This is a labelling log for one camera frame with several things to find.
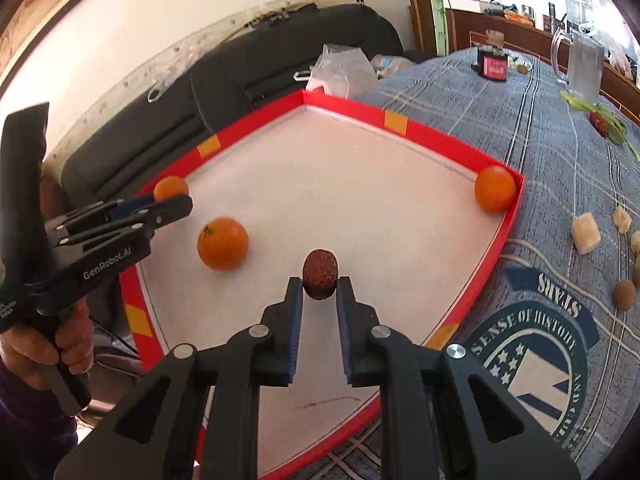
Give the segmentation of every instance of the yellow stripe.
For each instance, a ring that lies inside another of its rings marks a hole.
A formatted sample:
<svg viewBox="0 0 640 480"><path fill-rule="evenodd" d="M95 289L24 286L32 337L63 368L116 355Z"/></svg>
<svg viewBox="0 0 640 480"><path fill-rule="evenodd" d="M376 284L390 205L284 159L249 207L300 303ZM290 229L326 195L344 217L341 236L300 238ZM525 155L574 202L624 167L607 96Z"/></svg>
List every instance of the yellow stripe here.
<svg viewBox="0 0 640 480"><path fill-rule="evenodd" d="M151 332L149 322L146 320L144 310L130 304L125 304L124 310L127 314L127 319L129 320L129 328L134 334L153 337L153 333Z"/></svg>
<svg viewBox="0 0 640 480"><path fill-rule="evenodd" d="M396 134L400 134L403 137L406 135L406 124L409 119L404 115L396 114L395 112L385 111L385 128L395 131Z"/></svg>
<svg viewBox="0 0 640 480"><path fill-rule="evenodd" d="M459 323L441 326L436 330L436 333L431 336L431 339L427 341L426 347L434 350L442 350L444 345L446 345L449 339L456 333L459 326Z"/></svg>
<svg viewBox="0 0 640 480"><path fill-rule="evenodd" d="M222 146L220 145L220 140L217 135L209 137L209 139L201 142L198 145L198 151L200 152L200 156L207 156L213 152L219 150Z"/></svg>

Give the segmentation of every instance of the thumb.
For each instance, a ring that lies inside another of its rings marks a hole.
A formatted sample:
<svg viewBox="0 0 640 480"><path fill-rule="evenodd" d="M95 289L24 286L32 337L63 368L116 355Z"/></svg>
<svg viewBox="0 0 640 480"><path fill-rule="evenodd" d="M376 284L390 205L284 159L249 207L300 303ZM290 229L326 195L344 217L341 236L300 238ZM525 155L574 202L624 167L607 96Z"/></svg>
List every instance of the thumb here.
<svg viewBox="0 0 640 480"><path fill-rule="evenodd" d="M54 365L60 358L58 350L31 326L14 326L2 338L16 353L36 363Z"/></svg>

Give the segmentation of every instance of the wooden cabinet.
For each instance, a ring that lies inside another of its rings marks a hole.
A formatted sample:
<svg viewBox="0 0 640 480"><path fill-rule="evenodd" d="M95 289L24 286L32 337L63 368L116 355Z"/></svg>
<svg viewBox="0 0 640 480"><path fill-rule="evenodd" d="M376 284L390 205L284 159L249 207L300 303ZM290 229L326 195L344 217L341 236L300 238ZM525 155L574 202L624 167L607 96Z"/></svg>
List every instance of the wooden cabinet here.
<svg viewBox="0 0 640 480"><path fill-rule="evenodd" d="M490 28L504 34L504 43L507 48L532 54L551 64L552 36L548 32L519 25L505 18L464 10L447 10L447 25L449 48L452 52L485 43L484 34ZM558 65L564 72L568 66L568 59L569 45L563 42L558 53ZM633 82L614 70L608 63L605 63L602 72L600 93L640 126L640 91Z"/></svg>

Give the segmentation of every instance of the person's arm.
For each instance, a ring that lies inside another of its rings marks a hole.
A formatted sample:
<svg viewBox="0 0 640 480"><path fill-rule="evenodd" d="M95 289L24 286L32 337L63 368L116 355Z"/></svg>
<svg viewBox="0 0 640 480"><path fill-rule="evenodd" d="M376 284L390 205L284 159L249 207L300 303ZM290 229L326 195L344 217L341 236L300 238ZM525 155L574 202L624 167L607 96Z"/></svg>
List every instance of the person's arm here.
<svg viewBox="0 0 640 480"><path fill-rule="evenodd" d="M45 218L62 214L60 188L43 179L41 210ZM56 333L60 353L45 337L25 325L0 335L0 479L50 480L58 462L78 442L76 420L64 415L36 363L61 360L73 374L94 361L94 327L84 301Z"/></svg>

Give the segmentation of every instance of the plate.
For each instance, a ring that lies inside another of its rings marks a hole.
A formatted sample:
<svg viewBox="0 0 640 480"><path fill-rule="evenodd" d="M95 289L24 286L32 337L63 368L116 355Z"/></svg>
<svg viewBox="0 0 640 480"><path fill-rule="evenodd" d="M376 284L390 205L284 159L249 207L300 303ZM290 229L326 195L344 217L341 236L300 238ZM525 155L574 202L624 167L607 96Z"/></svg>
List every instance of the plate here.
<svg viewBox="0 0 640 480"><path fill-rule="evenodd" d="M513 224L474 199L496 160L394 112L297 92L220 131L158 175L183 176L191 215L160 229L152 254L121 276L141 358L224 344L284 297L306 256L334 253L358 301L417 344L440 348L479 294ZM210 270L196 240L219 216L240 221L250 251L239 269ZM303 301L297 372L262 388L258 473L283 478L375 418L375 388L351 388L342 368L335 295Z"/></svg>

